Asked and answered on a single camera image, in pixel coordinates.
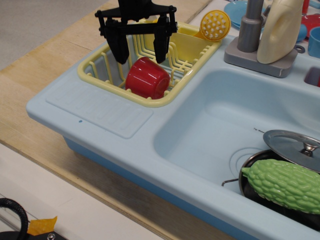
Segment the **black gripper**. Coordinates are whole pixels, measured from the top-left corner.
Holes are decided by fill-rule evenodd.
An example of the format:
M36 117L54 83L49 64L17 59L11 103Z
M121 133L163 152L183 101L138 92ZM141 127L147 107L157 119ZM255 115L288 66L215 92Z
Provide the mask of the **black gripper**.
M178 30L173 5L159 5L151 0L119 0L118 7L98 10L99 31L120 64L129 58L127 35L154 34L154 53L158 64L166 60L170 36Z

